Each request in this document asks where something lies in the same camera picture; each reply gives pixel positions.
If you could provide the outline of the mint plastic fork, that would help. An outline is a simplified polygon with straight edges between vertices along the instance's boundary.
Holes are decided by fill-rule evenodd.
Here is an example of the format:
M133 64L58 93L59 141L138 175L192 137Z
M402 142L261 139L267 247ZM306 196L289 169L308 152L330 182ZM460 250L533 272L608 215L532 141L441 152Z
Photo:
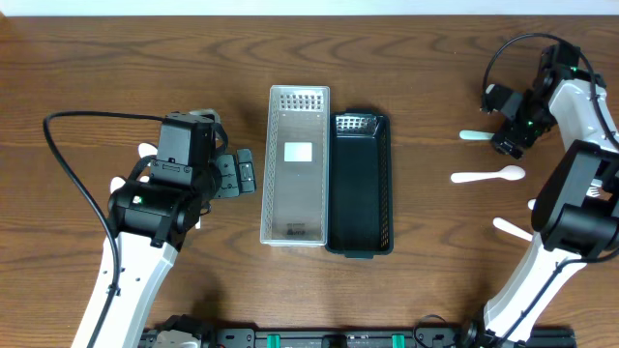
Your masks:
M493 137L493 133L478 130L461 130L458 136L462 140L489 141Z

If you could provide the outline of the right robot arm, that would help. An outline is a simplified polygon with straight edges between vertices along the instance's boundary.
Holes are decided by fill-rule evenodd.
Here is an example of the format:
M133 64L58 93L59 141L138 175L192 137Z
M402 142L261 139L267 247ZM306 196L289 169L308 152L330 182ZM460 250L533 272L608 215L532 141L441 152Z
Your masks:
M532 88L518 93L485 82L481 109L506 120L494 149L520 159L539 136L560 130L566 150L536 198L533 235L514 273L457 339L459 347L574 347L570 329L535 323L561 287L585 266L618 255L618 129L606 84L579 47L546 47Z

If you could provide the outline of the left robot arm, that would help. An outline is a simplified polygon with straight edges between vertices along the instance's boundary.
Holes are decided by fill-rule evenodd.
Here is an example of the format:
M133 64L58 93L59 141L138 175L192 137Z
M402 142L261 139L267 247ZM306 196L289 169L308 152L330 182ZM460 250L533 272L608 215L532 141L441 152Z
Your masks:
M112 236L75 347L137 346L163 280L211 200L255 192L250 150L231 155L226 147L213 109L164 118L157 153L141 159L108 200Z

